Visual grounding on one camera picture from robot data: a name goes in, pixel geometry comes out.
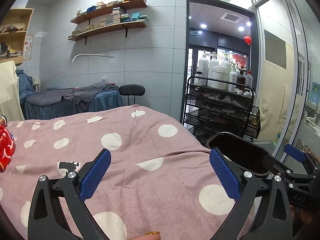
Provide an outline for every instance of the black stool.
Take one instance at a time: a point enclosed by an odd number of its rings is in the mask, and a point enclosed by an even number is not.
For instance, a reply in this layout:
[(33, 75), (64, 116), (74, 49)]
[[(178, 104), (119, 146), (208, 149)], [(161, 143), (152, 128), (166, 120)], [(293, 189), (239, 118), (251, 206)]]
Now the black stool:
[(130, 105), (129, 96), (134, 96), (133, 103), (136, 104), (136, 96), (143, 96), (145, 92), (145, 88), (141, 85), (124, 85), (119, 88), (121, 96), (128, 96), (128, 106)]

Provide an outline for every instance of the blue bed skirt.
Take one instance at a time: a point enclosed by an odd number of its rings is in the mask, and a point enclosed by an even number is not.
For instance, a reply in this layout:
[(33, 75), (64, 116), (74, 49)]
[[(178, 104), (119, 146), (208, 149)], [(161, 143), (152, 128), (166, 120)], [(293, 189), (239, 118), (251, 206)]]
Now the blue bed skirt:
[[(122, 98), (118, 90), (105, 91), (97, 94), (89, 105), (88, 112), (99, 112), (123, 106)], [(59, 102), (52, 106), (35, 106), (25, 101), (24, 115), (26, 120), (49, 120), (73, 114), (79, 114), (78, 109), (75, 113), (73, 102)]]

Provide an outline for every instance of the sign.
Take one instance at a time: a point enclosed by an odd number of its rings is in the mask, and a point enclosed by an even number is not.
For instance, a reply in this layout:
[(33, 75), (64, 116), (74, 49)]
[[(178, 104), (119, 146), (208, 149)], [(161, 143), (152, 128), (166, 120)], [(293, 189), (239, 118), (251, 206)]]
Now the sign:
[(31, 49), (33, 43), (33, 35), (26, 35), (23, 46), (23, 60), (31, 59)]

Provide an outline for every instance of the fingernail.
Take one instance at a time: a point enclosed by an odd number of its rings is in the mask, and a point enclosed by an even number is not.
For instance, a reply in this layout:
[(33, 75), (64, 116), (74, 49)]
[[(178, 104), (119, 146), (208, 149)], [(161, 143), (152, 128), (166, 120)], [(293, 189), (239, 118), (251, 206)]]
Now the fingernail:
[(148, 235), (159, 235), (160, 232), (159, 231), (155, 231), (155, 232), (148, 232), (148, 233), (145, 233), (144, 235), (145, 236), (148, 236)]

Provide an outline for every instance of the ceiling light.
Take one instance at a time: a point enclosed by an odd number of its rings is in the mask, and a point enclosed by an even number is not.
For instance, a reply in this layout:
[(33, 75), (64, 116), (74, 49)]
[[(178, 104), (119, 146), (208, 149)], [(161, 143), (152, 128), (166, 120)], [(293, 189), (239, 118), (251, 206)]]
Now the ceiling light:
[(229, 3), (248, 9), (252, 6), (251, 0), (231, 0)]

